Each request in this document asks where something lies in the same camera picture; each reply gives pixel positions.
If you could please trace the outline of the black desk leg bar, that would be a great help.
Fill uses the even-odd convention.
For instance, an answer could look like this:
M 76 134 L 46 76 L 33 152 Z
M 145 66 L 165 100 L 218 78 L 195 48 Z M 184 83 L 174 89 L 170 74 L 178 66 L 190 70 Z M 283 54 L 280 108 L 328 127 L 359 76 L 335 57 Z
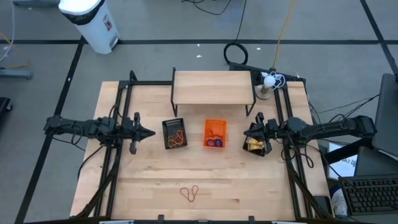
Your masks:
M 339 149 L 328 152 L 324 155 L 323 162 L 327 162 L 329 164 L 336 163 L 342 159 L 346 159 L 351 156 L 355 156 L 358 154 L 359 149 L 361 147 L 367 147 L 372 149 L 372 138 L 361 138 L 355 142 L 352 142 L 348 145 L 345 145 Z

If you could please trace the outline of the black metal rig frame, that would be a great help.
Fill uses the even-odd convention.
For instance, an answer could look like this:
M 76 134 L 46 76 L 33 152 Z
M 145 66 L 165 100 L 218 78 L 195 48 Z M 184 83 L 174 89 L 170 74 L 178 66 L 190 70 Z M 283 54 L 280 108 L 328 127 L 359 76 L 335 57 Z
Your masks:
M 182 105 L 186 147 L 167 150 L 162 122 L 172 119 L 169 82 L 140 81 L 132 88 L 129 114 L 139 112 L 155 136 L 141 141 L 137 153 L 124 142 L 114 192 L 105 192 L 101 215 L 113 219 L 153 220 L 294 220 L 306 216 L 302 194 L 294 209 L 281 144 L 264 157 L 243 150 L 244 132 L 254 121 L 243 105 Z M 206 119 L 227 122 L 224 149 L 203 146 Z M 194 202 L 182 187 L 199 187 Z

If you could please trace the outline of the grey laptop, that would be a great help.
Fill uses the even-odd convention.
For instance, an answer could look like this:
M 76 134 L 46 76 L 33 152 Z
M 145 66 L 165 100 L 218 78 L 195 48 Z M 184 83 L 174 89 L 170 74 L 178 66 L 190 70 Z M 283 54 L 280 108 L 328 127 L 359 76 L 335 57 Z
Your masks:
M 373 147 L 398 158 L 398 83 L 393 74 L 382 76 L 375 127 Z

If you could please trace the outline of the black slotted plastic basket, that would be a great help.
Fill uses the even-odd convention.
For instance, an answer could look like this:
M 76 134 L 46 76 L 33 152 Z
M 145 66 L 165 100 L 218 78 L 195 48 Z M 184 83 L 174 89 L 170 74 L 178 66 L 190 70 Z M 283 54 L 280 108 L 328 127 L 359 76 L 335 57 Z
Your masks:
M 257 156 L 264 157 L 266 154 L 270 153 L 271 149 L 267 149 L 267 144 L 270 146 L 269 142 L 264 141 L 264 149 L 256 150 L 256 151 L 248 151 L 248 143 L 244 140 L 243 150 L 250 152 L 251 154 L 255 154 Z
M 165 149 L 176 149 L 176 148 L 185 147 L 188 145 L 183 118 L 175 118 L 175 119 L 163 121 L 162 129 L 163 129 Z M 167 145 L 169 136 L 175 134 L 175 132 L 180 129 L 183 131 L 183 135 L 184 135 L 184 139 L 185 139 L 184 144 L 180 147 L 169 148 Z

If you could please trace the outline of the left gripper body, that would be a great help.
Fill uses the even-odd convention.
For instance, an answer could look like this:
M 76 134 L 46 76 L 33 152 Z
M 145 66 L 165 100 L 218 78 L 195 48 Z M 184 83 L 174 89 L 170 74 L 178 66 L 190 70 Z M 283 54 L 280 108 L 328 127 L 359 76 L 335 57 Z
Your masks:
M 138 137 L 137 128 L 139 124 L 140 124 L 139 112 L 134 113 L 133 119 L 131 119 L 130 117 L 126 117 L 124 119 L 124 129 L 126 130 L 126 132 L 128 132 L 129 139 L 131 139 L 129 147 L 129 152 L 131 154 L 136 154 L 137 152 L 136 142 Z

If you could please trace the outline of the orange slotted plastic basket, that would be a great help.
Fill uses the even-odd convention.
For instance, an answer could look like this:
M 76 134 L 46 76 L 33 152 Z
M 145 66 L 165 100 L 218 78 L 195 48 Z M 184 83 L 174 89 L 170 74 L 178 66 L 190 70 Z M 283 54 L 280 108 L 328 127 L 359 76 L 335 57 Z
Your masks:
M 212 129 L 213 130 L 217 126 L 224 126 L 226 128 L 227 127 L 227 122 L 225 120 L 222 120 L 222 119 L 206 119 L 205 120 L 205 131 L 204 131 L 204 138 L 203 138 L 203 146 L 204 147 L 208 147 L 208 146 L 206 146 L 206 140 L 207 140 L 206 131 L 207 131 L 207 129 Z M 226 134 L 225 138 L 222 139 L 223 143 L 224 143 L 224 147 L 215 147 L 214 146 L 214 147 L 208 147 L 208 148 L 224 149 L 226 147 L 226 137 L 227 137 L 227 134 Z

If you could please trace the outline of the white paper sheet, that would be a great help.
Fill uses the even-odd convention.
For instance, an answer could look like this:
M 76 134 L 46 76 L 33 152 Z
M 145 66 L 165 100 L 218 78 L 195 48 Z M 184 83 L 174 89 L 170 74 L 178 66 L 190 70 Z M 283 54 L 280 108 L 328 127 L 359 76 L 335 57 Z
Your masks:
M 329 179 L 338 180 L 338 174 L 342 177 L 354 176 L 357 159 L 358 156 L 354 155 L 330 164 L 327 169 L 327 177 Z

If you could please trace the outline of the black phone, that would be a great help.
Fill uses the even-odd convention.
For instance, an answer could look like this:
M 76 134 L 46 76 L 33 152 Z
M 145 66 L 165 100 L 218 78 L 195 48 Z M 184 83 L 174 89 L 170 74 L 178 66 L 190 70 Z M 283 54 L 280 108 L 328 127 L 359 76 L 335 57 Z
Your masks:
M 322 215 L 317 215 L 318 218 L 327 218 L 333 219 L 333 212 L 331 210 L 330 199 L 327 196 L 316 195 L 314 199 L 317 203 L 317 206 L 322 211 Z

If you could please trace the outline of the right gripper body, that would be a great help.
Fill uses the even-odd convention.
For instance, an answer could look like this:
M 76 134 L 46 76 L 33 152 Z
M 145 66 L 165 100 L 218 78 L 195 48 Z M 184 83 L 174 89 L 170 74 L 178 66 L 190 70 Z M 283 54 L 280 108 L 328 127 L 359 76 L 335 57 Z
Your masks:
M 256 115 L 256 124 L 257 131 L 255 135 L 258 137 L 258 141 L 269 142 L 270 146 L 267 144 L 267 149 L 272 151 L 270 140 L 277 140 L 282 137 L 282 126 L 278 125 L 275 119 L 268 119 L 267 123 L 264 123 L 264 114 L 262 112 L 258 112 Z

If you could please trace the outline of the white trash can, black liner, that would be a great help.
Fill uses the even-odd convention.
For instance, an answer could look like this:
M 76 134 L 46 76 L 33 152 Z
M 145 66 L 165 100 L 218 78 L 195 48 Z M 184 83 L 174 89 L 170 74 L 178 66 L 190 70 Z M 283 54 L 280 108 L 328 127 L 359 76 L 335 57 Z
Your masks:
M 110 54 L 120 35 L 106 0 L 60 0 L 60 12 L 99 54 Z

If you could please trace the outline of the black keyboard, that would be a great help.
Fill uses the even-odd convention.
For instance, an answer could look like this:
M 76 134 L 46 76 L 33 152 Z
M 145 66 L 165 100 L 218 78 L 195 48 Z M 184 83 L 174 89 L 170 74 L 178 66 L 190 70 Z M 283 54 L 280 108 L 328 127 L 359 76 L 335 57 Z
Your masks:
M 398 214 L 398 174 L 338 178 L 350 215 Z

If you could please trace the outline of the white and blue object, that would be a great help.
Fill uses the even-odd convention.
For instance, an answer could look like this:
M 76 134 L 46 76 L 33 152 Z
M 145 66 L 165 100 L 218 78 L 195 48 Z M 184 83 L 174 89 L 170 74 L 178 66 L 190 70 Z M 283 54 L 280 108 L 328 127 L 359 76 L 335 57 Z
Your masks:
M 343 195 L 343 191 L 339 185 L 334 185 L 330 189 L 331 204 L 335 215 L 347 216 L 348 206 Z

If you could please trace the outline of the white-topped metal stand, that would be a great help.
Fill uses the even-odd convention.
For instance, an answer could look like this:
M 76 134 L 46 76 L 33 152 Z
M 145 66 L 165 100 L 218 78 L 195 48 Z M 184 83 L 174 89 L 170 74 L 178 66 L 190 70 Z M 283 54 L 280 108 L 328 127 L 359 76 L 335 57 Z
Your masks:
M 255 89 L 256 96 L 261 100 L 267 100 L 272 96 L 276 79 L 272 75 L 267 75 L 263 79 L 263 84 Z

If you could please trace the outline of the black chair base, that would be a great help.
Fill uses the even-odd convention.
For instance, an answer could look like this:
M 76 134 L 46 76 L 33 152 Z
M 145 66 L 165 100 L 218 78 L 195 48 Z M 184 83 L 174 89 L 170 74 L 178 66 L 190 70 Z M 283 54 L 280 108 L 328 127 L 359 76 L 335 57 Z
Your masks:
M 0 97 L 0 125 L 7 118 L 11 110 L 12 110 L 11 99 L 6 97 Z

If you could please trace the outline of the wooden shelf riser, black legs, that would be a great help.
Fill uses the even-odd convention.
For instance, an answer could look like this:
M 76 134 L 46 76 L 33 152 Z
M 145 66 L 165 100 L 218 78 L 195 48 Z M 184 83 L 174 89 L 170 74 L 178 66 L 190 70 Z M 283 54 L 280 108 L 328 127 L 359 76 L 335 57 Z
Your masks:
M 174 116 L 179 105 L 244 105 L 246 116 L 256 104 L 249 71 L 181 71 L 173 68 L 170 102 Z

